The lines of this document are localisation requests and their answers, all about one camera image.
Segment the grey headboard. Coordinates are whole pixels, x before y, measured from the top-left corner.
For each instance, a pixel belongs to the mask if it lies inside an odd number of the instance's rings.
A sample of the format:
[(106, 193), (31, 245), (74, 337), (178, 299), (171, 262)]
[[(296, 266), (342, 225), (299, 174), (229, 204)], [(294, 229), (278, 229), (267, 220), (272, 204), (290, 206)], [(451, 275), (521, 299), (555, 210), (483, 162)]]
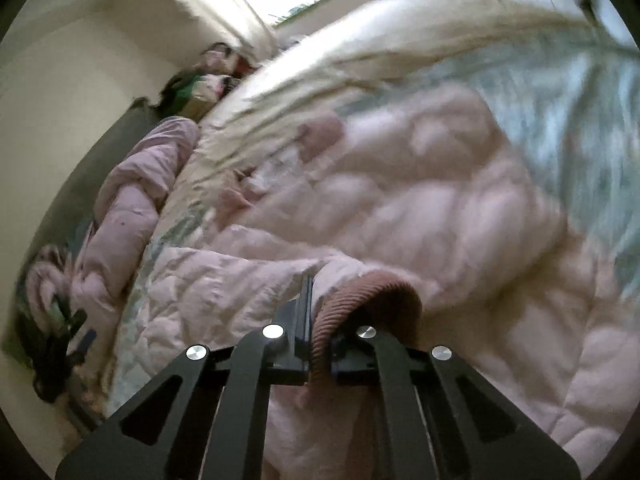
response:
[(26, 273), (43, 246), (73, 244), (80, 228), (92, 218), (93, 204), (110, 171), (160, 121), (147, 98), (137, 98), (78, 162), (44, 214), (17, 275), (10, 302), (9, 326), (3, 330), (2, 351), (27, 365), (17, 336), (18, 317), (27, 311), (24, 294)]

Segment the pink rolled duvet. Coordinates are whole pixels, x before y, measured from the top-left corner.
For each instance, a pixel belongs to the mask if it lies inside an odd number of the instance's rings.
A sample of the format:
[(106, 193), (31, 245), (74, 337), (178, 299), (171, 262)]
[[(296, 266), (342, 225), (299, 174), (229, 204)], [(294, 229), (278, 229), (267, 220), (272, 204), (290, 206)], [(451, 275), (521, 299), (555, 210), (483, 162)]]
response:
[(52, 244), (37, 252), (25, 292), (40, 333), (58, 332), (81, 310), (98, 341), (111, 339), (122, 295), (200, 137), (198, 124), (189, 118), (162, 120), (106, 176), (79, 254)]

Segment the pink quilted padded jacket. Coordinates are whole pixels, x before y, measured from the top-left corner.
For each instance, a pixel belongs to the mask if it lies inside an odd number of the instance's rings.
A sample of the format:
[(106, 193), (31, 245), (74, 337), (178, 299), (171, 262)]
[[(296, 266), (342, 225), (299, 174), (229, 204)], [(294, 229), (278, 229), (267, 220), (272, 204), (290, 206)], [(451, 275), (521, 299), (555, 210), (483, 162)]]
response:
[(312, 125), (204, 128), (122, 319), (118, 408), (189, 344), (222, 348), (314, 280), (314, 352), (378, 283), (383, 321), (461, 354), (596, 470), (639, 401), (639, 335), (612, 252), (536, 185), (474, 90)]

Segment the clothes pile by headboard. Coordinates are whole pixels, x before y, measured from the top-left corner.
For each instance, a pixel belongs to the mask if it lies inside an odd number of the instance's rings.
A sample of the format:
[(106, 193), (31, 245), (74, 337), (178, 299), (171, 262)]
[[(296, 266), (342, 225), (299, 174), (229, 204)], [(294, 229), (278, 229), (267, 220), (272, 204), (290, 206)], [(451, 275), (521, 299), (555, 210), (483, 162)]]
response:
[(160, 119), (181, 116), (200, 122), (255, 70), (242, 52), (215, 42), (167, 81), (154, 110)]

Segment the teal cartoon print blanket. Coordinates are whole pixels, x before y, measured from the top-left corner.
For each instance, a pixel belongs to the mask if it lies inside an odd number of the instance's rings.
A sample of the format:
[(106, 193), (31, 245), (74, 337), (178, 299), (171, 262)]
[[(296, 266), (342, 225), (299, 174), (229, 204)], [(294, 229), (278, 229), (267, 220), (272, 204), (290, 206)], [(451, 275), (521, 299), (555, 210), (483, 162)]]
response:
[(560, 202), (579, 229), (612, 252), (638, 332), (638, 55), (574, 29), (493, 44), (308, 118), (296, 133), (309, 141), (315, 122), (397, 104), (443, 86), (476, 91), (536, 185)]

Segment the beige bed sheet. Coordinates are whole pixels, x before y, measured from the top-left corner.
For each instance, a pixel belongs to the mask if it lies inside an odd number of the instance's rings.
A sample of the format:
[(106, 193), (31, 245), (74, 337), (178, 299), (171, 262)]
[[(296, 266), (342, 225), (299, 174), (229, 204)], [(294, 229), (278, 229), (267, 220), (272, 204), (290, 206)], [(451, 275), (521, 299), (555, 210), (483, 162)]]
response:
[(589, 28), (526, 0), (375, 0), (318, 30), (244, 80), (201, 121), (198, 147), (168, 196), (163, 235), (210, 207), (224, 170), (280, 148), (300, 122), (398, 84), (445, 58), (536, 32)]

